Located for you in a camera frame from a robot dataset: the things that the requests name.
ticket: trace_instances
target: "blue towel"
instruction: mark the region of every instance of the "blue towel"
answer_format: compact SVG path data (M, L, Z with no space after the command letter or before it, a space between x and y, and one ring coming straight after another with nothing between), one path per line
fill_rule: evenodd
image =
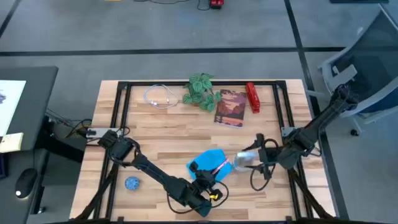
M206 152L200 154L193 161L198 164L198 170L213 170L224 163L226 160L225 154L222 149L209 149ZM187 164L187 169L191 174L192 179L196 179L195 174L189 169L189 166L193 162ZM233 170L233 166L230 162L226 163L216 175L216 180L221 181Z

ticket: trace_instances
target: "blue cloth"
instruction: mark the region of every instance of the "blue cloth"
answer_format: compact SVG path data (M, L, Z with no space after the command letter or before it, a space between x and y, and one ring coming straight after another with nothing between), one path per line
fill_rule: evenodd
M198 164L198 170L213 170L224 163L226 160L225 154L222 149L209 149L206 152L200 154L193 161ZM187 169L192 177L196 179L195 174L189 169L189 166L193 162L187 164ZM233 166L230 162L226 163L216 175L216 180L221 181L233 170Z
M137 190L139 187L139 179L137 177L128 177L124 181L124 185L129 190Z

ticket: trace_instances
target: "red object on floor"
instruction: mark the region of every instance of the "red object on floor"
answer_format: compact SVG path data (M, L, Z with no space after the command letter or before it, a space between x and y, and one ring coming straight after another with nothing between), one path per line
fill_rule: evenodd
M221 6L224 4L224 0L210 0L210 7L212 9L221 9Z
M246 93L248 94L251 110L253 113L260 113L260 99L253 83L246 83Z

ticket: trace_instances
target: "floor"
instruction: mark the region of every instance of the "floor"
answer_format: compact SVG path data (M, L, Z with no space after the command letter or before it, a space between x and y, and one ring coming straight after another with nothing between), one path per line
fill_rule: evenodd
M398 18L396 2L385 6ZM196 0L169 6L133 0L2 0L0 67L57 66L49 108L70 119L92 117L101 80L208 72L216 78L301 78L309 88L325 91L317 66L352 43L378 11L377 4L329 0L229 0L220 11L198 11ZM305 52L296 49L301 46ZM237 50L227 53L231 48ZM367 125L356 138L349 135L347 120L327 128L340 195L352 220L398 222L394 124L398 119L390 116ZM79 170L72 163L50 158L54 174L47 175L50 187L42 202L49 209L30 215L28 223L68 218ZM65 174L56 169L60 166L74 168ZM338 197L339 189L333 190Z

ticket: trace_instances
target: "white cable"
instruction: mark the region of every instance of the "white cable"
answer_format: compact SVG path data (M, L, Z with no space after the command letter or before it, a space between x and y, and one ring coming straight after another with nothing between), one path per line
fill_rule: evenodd
M173 95L175 96L175 98L177 99L177 101L176 101L174 104L172 104L172 105L165 106L165 107L161 107L161 106L157 106L157 102L154 102L154 101L152 101L152 100L148 100L148 98L147 98L147 93L149 92L149 90L153 89L154 87L158 87L158 86L164 88L164 91L166 92L166 100L167 100L167 103L170 103L169 92L171 92L171 94L173 94ZM177 105L177 103L178 103L178 96L177 96L175 93L173 93L173 91L171 91L171 90L170 90L167 86L165 86L165 85L153 85L153 86L150 86L147 90L145 90L145 92L144 92L144 100L145 100L145 102L147 102L148 104L152 105L154 108L157 108L157 109L167 109L167 108L171 108L171 107Z

